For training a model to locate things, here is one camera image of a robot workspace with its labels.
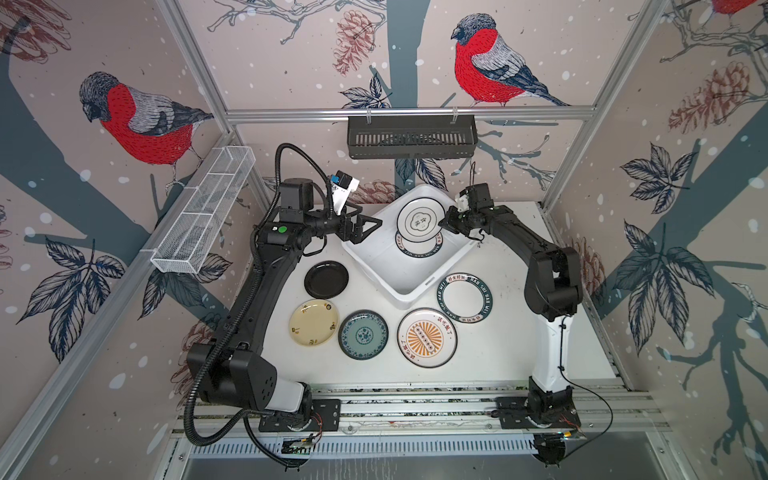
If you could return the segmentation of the white plate black outline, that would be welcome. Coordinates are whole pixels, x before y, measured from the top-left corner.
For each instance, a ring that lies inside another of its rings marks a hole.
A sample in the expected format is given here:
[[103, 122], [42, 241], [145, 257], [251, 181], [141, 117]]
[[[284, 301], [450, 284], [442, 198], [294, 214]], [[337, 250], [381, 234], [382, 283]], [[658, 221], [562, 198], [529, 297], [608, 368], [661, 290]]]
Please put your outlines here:
[[423, 243], [440, 233], [444, 217], [445, 208], [438, 200], [416, 198], [398, 213], [397, 232], [405, 241]]

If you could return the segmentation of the green rim plate small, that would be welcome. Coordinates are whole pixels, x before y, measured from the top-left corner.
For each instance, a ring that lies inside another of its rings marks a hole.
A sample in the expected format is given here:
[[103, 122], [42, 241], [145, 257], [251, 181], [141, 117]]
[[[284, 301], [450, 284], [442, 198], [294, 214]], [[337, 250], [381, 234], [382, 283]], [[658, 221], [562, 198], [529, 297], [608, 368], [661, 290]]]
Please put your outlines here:
[[395, 234], [395, 245], [401, 253], [410, 258], [424, 259], [432, 257], [440, 252], [443, 243], [444, 237], [441, 233], [425, 242], [410, 242], [399, 232]]

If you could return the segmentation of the green rim plate large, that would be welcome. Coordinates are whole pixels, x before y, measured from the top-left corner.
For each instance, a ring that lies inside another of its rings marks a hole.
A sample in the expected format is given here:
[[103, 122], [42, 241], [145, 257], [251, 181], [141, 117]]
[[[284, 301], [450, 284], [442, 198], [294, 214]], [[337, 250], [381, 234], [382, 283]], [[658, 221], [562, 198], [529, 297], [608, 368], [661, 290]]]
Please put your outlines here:
[[454, 272], [438, 284], [436, 300], [442, 312], [452, 321], [474, 324], [490, 316], [493, 296], [488, 285], [478, 276]]

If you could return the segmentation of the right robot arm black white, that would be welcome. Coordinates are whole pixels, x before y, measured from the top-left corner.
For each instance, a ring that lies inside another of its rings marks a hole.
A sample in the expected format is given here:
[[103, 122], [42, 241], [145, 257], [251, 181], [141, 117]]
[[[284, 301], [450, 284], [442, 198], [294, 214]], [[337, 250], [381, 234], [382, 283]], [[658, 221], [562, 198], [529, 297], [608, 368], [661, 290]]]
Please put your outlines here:
[[486, 183], [464, 188], [440, 226], [467, 238], [477, 230], [501, 241], [527, 266], [523, 297], [541, 318], [540, 346], [526, 401], [527, 418], [547, 427], [575, 409], [573, 385], [566, 377], [571, 318], [582, 303], [580, 255], [529, 228], [505, 205], [497, 206]]

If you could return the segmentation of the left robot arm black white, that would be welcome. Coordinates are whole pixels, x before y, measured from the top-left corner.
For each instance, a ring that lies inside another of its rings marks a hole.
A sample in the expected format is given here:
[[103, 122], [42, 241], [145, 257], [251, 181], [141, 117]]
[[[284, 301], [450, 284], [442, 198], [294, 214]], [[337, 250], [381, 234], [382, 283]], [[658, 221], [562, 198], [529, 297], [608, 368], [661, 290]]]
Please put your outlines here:
[[266, 217], [254, 233], [253, 260], [232, 311], [208, 342], [194, 344], [187, 354], [193, 382], [183, 424], [194, 443], [210, 444], [216, 439], [202, 436], [195, 427], [198, 401], [237, 408], [222, 434], [250, 415], [275, 416], [294, 428], [311, 421], [310, 387], [281, 378], [262, 356], [269, 322], [283, 287], [313, 239], [337, 236], [359, 244], [382, 224], [355, 204], [345, 205], [342, 214], [330, 209], [283, 209]]

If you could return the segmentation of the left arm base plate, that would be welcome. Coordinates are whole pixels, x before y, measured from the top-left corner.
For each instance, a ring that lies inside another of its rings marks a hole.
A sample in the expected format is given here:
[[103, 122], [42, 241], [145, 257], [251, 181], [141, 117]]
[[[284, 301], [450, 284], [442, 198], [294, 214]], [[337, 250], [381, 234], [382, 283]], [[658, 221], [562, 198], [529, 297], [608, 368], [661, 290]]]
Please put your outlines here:
[[341, 401], [315, 399], [304, 402], [297, 412], [269, 411], [259, 420], [260, 433], [336, 432], [339, 428]]

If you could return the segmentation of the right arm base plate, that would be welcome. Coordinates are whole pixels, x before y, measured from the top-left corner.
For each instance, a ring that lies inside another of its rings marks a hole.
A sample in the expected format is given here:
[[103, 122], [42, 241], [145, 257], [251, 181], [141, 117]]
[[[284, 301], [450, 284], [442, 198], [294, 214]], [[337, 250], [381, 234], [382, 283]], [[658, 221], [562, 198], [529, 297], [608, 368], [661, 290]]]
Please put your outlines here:
[[499, 397], [491, 411], [506, 430], [575, 430], [582, 426], [572, 400], [530, 400], [527, 397]]

